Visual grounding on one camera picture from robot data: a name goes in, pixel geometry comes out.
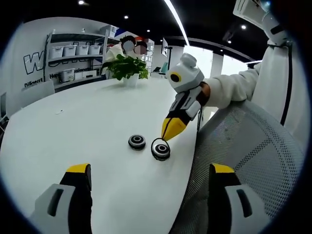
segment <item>window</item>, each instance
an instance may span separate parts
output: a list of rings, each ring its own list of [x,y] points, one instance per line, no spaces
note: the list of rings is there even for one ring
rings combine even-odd
[[[184,53],[188,53],[197,59],[197,66],[200,68],[205,78],[210,77],[211,66],[213,63],[213,52],[194,46],[185,46]]]
[[[232,75],[238,74],[239,72],[248,70],[248,66],[243,62],[234,59],[230,56],[224,55],[223,66],[222,66],[222,75]]]

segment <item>black tape roll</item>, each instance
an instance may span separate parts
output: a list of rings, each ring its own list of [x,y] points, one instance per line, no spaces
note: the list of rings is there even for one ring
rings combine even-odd
[[[166,144],[154,145],[154,142],[158,139],[163,140]],[[165,161],[170,157],[169,144],[162,138],[156,138],[151,145],[152,155],[159,161]]]
[[[146,145],[145,138],[141,135],[131,136],[128,140],[128,143],[130,147],[134,150],[142,150]]]

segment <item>white sleeve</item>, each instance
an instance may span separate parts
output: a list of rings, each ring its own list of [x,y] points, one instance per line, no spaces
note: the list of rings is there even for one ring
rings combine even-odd
[[[117,60],[117,55],[124,56],[120,44],[114,45],[107,51],[106,56],[105,56],[105,62],[112,62],[112,61]]]
[[[210,97],[205,106],[226,108],[231,101],[251,100],[260,68],[261,63],[239,74],[204,79],[210,86]]]

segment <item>white pot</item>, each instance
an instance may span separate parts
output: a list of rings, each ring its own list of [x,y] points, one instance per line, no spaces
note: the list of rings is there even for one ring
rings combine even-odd
[[[122,78],[123,79],[123,83],[125,84],[125,86],[134,88],[137,85],[138,75],[139,74],[134,74],[129,79]]]

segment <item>black ceiling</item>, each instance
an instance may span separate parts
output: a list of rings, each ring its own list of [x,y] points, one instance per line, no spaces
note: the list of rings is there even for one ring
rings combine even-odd
[[[163,0],[85,1],[88,6],[78,5],[78,0],[40,1],[27,14],[25,21],[57,16],[86,18],[149,37],[156,43],[160,43],[162,37],[182,36]],[[268,39],[261,29],[233,15],[235,0],[171,0],[171,2],[189,38],[222,44],[255,60],[262,59]],[[242,24],[247,26],[246,30],[240,28]],[[233,35],[231,44],[223,41],[224,36],[229,33]],[[184,43],[183,40],[169,40],[171,45]],[[216,49],[202,43],[190,42],[190,44]]]

